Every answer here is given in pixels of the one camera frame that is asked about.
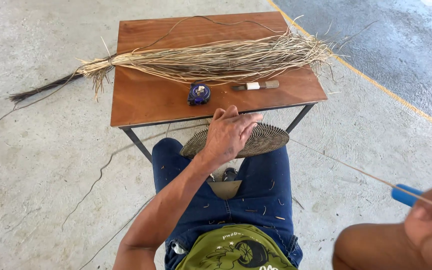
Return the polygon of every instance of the gray floor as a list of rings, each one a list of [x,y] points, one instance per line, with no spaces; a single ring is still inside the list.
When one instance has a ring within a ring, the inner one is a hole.
[[[432,116],[432,6],[419,0],[274,3],[291,18],[303,15],[297,23],[321,39],[352,36],[374,22],[338,53],[349,56],[345,60],[351,65]]]
[[[13,107],[8,93],[72,72],[76,57],[104,57],[100,36],[114,52],[120,20],[274,10],[265,0],[63,3],[0,1],[0,117]],[[331,63],[344,81],[319,78],[326,92],[337,93],[311,110],[287,145],[292,194],[304,207],[293,204],[302,269],[331,269],[334,239],[346,226],[399,222],[408,208],[390,198],[387,186],[296,142],[393,183],[432,187],[432,123],[340,62]],[[111,269],[124,225],[155,194],[149,162],[109,126],[111,86],[99,103],[91,88],[81,80],[0,122],[0,269],[74,270],[88,261],[85,270]],[[264,121],[286,127],[298,110],[267,111]],[[185,142],[199,128],[176,129],[201,123],[172,124],[168,136]],[[135,132],[151,150],[167,129],[165,124]],[[155,260],[163,269],[162,248]]]

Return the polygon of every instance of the person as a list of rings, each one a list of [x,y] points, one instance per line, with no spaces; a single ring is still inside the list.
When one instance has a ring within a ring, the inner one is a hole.
[[[243,160],[236,195],[218,198],[205,181],[243,149],[261,114],[217,109],[206,145],[193,160],[171,138],[153,148],[156,196],[121,240],[113,269],[155,269],[165,242],[168,270],[296,269],[303,258],[293,235],[286,147]],[[432,200],[432,190],[423,194]],[[432,205],[417,201],[404,223],[359,224],[334,245],[335,270],[432,269]]]

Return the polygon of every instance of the forearm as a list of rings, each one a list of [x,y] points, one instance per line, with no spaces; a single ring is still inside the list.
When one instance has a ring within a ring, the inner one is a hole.
[[[358,224],[339,235],[334,270],[427,269],[406,236],[403,224]]]
[[[164,187],[136,217],[122,240],[131,248],[156,250],[171,234],[178,220],[216,164],[208,164],[204,153]]]

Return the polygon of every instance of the table top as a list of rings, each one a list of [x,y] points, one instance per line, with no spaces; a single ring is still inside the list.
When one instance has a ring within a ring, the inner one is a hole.
[[[275,12],[207,16],[222,23],[255,21],[285,31],[283,16]],[[117,53],[147,46],[165,35],[182,18],[120,21]],[[274,33],[255,23],[219,25],[204,18],[191,18],[178,24],[171,33],[144,49],[172,49],[221,40],[257,40]],[[125,67],[116,67],[111,126],[150,126],[212,117],[217,108],[236,105],[238,111],[255,112],[311,104],[327,100],[314,72],[307,66],[291,70],[271,80],[279,88],[234,91],[235,83],[210,86],[211,99],[205,105],[188,106],[189,83],[178,83]]]

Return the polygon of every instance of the yellow painted line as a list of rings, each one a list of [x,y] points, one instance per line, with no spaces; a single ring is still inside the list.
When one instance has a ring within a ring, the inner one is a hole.
[[[276,10],[278,10],[283,17],[292,22],[293,19],[291,19],[284,11],[282,11],[275,3],[273,3],[272,0],[267,0],[267,2],[273,6],[273,8],[275,8]],[[301,26],[299,26],[297,23],[293,22],[294,27],[296,27],[299,31],[301,31],[304,35],[309,35],[308,32],[306,32],[306,30],[304,30]],[[418,109],[417,107],[411,105],[408,101],[404,100],[403,98],[401,98],[399,95],[396,95],[395,93],[391,92],[389,89],[387,89],[386,87],[382,86],[381,84],[377,83],[375,80],[373,80],[372,78],[368,77],[366,74],[364,74],[363,72],[359,71],[358,69],[356,69],[355,67],[353,67],[352,65],[350,65],[348,62],[346,62],[345,60],[341,59],[339,56],[335,56],[335,58],[341,62],[341,64],[345,65],[347,68],[349,68],[350,70],[352,70],[354,73],[356,73],[357,75],[363,77],[364,79],[366,79],[368,82],[372,83],[375,87],[381,89],[384,93],[388,94],[390,97],[392,97],[393,99],[395,99],[396,101],[399,101],[399,103],[403,104],[404,106],[408,107],[409,109],[411,109],[412,111],[414,111],[415,113],[419,114],[420,116],[424,117],[426,120],[428,120],[429,122],[432,123],[432,117],[430,115],[428,115],[427,113],[423,112],[422,110]]]

